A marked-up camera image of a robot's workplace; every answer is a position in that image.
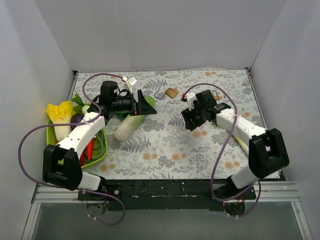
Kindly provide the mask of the large brass padlock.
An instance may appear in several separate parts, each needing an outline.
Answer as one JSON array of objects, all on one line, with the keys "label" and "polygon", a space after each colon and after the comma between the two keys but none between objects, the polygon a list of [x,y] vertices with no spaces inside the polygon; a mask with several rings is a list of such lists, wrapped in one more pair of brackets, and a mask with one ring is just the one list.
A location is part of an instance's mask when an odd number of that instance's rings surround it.
[{"label": "large brass padlock", "polygon": [[164,93],[162,94],[158,94],[160,92],[160,89],[158,89],[155,93],[154,93],[154,97],[156,99],[162,99],[164,98],[165,96],[168,96],[170,98],[175,98],[177,95],[178,95],[178,91],[176,89],[173,89],[171,87],[169,87],[167,90],[164,91]]}]

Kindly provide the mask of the medium brass padlock with keys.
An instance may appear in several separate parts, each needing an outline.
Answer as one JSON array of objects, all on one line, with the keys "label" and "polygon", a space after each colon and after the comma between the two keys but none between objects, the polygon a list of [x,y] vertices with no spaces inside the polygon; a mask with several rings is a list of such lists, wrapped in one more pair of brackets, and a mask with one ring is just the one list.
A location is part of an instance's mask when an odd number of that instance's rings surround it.
[{"label": "medium brass padlock with keys", "polygon": [[184,123],[184,125],[185,125],[185,124],[186,124],[186,120],[185,120],[182,112],[180,112],[180,113],[178,114],[178,117],[181,119],[181,121],[182,121],[182,122]]}]

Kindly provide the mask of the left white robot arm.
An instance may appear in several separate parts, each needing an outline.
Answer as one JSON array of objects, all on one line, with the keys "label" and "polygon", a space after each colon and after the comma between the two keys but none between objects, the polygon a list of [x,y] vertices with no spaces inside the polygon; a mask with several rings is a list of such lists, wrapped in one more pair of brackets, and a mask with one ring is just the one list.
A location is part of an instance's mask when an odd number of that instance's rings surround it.
[{"label": "left white robot arm", "polygon": [[56,145],[49,144],[44,149],[42,178],[45,182],[71,191],[89,190],[95,200],[106,196],[102,178],[81,168],[80,157],[86,146],[116,112],[125,111],[131,116],[157,114],[141,90],[138,90],[137,97],[127,89],[123,89],[123,92],[125,95],[121,95],[115,81],[104,81],[98,102],[90,105],[80,125]]}]

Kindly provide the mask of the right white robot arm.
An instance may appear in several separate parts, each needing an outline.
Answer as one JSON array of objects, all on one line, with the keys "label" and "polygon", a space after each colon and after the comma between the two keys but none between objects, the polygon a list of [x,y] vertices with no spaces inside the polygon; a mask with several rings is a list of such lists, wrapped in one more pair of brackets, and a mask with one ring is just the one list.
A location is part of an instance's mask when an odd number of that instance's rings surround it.
[{"label": "right white robot arm", "polygon": [[248,147],[248,164],[227,178],[226,192],[237,199],[245,192],[245,187],[257,180],[287,167],[290,163],[281,132],[259,127],[236,115],[226,103],[217,103],[210,90],[194,94],[186,93],[183,100],[188,107],[182,111],[186,129],[193,131],[205,122],[232,131]]}]

